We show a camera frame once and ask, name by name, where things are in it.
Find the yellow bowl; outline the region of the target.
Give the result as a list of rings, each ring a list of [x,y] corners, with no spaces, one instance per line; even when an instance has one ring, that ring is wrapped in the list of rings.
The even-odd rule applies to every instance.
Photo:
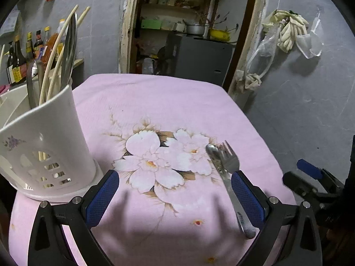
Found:
[[[228,31],[224,31],[220,29],[211,29],[209,33],[210,33],[210,38],[212,40],[229,42],[231,39],[230,33]]]

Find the orange spice packet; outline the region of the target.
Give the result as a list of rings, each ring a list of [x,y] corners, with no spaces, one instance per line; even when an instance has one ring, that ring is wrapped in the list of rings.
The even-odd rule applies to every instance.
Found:
[[[43,55],[41,57],[41,61],[42,61],[43,65],[47,65],[47,62],[49,61],[49,58],[52,53],[52,49],[53,49],[55,42],[57,40],[57,37],[58,37],[58,33],[56,32],[47,41],[47,44],[45,45],[45,50],[43,51]]]

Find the dark grey cabinet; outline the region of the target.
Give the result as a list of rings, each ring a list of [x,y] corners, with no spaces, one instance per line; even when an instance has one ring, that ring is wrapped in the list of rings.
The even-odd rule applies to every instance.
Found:
[[[169,34],[164,55],[167,68],[162,74],[221,86],[231,61],[232,49],[228,43]]]

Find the silver spoon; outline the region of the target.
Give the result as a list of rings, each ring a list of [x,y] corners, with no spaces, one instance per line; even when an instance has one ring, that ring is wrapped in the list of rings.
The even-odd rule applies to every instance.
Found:
[[[66,35],[65,47],[63,51],[63,60],[61,66],[61,82],[60,82],[60,90],[63,90],[70,81],[74,57],[75,57],[75,49],[76,49],[76,41],[77,41],[77,14],[75,13],[69,22],[68,31]]]
[[[210,143],[205,146],[206,153],[210,157],[212,163],[214,164],[216,170],[219,172],[221,177],[223,178],[230,178],[230,175],[228,174],[227,170],[225,170],[219,152],[218,148]]]

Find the pink floral tablecloth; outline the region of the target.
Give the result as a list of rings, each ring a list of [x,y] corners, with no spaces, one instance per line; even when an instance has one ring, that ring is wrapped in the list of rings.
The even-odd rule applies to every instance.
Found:
[[[119,176],[101,221],[91,228],[112,265],[238,263],[252,243],[238,228],[208,143],[227,141],[253,184],[283,203],[295,202],[275,157],[221,87],[168,76],[96,74],[71,89],[91,156],[103,176],[109,170]],[[19,191],[14,201],[9,243],[19,265],[28,265],[42,201]],[[87,265],[69,227],[63,231],[77,265]]]

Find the silver fork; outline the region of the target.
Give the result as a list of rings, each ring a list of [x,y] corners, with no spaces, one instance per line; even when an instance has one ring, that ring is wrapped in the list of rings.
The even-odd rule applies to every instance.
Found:
[[[244,211],[242,202],[239,201],[241,192],[236,171],[239,170],[239,158],[227,141],[217,146],[222,170],[220,175],[231,199],[237,217],[238,226],[245,238],[251,240],[256,236],[256,228],[251,224]]]

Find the clear hanging plastic bag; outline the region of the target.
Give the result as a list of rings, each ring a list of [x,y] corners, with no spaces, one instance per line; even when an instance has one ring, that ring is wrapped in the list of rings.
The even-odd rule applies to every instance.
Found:
[[[324,31],[320,20],[321,12],[317,12],[309,33],[298,35],[296,45],[306,59],[320,57],[324,47]]]

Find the cream rubber gloves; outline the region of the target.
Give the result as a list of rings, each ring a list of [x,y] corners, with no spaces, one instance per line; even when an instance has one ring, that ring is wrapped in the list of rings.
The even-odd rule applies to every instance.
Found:
[[[281,26],[277,46],[288,53],[296,42],[298,35],[306,35],[309,22],[300,14],[286,10],[274,10],[262,21],[264,32],[272,26]]]

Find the dark soy sauce bottle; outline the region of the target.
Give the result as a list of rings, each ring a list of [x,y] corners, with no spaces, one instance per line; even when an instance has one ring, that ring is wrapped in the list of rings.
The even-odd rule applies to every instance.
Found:
[[[27,71],[27,63],[25,57],[22,55],[21,46],[20,46],[20,36],[17,35],[15,37],[15,45],[14,45],[14,58],[13,58],[13,85],[22,83],[26,80],[26,71]]]

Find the wooden chopstick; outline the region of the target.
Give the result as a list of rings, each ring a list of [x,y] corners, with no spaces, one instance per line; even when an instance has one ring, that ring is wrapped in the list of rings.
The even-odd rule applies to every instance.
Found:
[[[72,11],[70,12],[70,14],[68,15],[67,19],[65,20],[64,22],[64,25],[61,29],[61,31],[58,33],[58,37],[57,37],[57,40],[55,42],[55,45],[52,49],[52,53],[51,53],[51,56],[49,58],[49,61],[47,62],[47,66],[45,68],[45,73],[44,73],[44,78],[42,80],[42,84],[41,84],[41,87],[40,87],[40,98],[39,98],[39,105],[43,104],[45,102],[45,94],[46,94],[46,86],[47,86],[47,81],[49,79],[49,71],[51,70],[51,67],[52,67],[52,63],[53,63],[53,60],[55,58],[55,53],[57,51],[57,47],[60,43],[60,40],[61,40],[61,37],[63,36],[63,34],[65,33],[66,31],[66,28],[68,27],[69,25],[69,22],[70,22],[70,19],[71,17],[76,13],[76,10],[78,9],[78,4],[76,4],[76,6],[74,6],[74,8],[72,9]]]
[[[59,91],[63,90],[69,84],[69,81],[71,79],[77,42],[77,29],[83,22],[87,13],[90,11],[90,6],[86,7],[86,9],[79,16],[79,18],[77,18],[76,14],[77,9],[78,5],[73,8],[67,19],[64,21],[64,25],[61,28],[57,39],[55,40],[55,44],[53,47],[54,51],[57,50],[62,36],[65,34],[65,32],[67,33],[66,41],[64,43],[61,53],[58,56],[57,64],[54,68],[51,80],[49,82],[49,88],[47,92],[40,94],[41,102],[46,102],[53,98],[53,96],[55,95],[54,88],[56,83],[58,82],[58,79],[60,79]]]

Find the white plastic utensil holder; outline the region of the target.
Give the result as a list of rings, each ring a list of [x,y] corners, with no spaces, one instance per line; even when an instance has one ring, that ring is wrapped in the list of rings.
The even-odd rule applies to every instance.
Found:
[[[99,183],[70,86],[35,108],[25,85],[1,95],[1,175],[31,199],[59,203]]]

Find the white wall box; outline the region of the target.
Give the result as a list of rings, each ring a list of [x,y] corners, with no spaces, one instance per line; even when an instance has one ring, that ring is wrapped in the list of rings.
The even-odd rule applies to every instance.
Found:
[[[1,26],[0,35],[1,37],[13,34],[16,32],[21,25],[21,13],[19,10],[13,10],[8,17],[5,19],[5,22]]]

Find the aluminium cooking pot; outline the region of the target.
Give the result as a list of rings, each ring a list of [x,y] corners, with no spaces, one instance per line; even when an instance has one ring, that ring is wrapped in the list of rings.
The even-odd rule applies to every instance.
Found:
[[[187,35],[202,37],[205,33],[205,26],[199,23],[186,23],[185,28]]]

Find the gold spoon dark handle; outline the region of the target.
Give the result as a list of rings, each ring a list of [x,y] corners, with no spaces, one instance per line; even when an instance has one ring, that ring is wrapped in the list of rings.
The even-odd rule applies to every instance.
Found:
[[[34,64],[35,64],[34,60],[30,61],[27,65],[27,71],[26,71],[26,88],[28,93],[28,101],[31,109],[37,106],[35,101],[35,96],[34,96],[33,82],[32,82],[32,68]]]

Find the wooden door frame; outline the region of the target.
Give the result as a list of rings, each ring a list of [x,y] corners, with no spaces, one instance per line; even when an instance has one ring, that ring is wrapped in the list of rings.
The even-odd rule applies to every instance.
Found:
[[[130,54],[133,39],[134,23],[137,17],[138,0],[124,0],[122,10],[121,38],[118,56],[120,71],[130,71]],[[237,82],[235,73],[246,62],[247,55],[251,51],[252,42],[258,34],[258,27],[262,20],[263,11],[268,0],[247,0],[243,22],[235,45],[235,50],[223,82],[223,89],[230,96],[236,93]]]

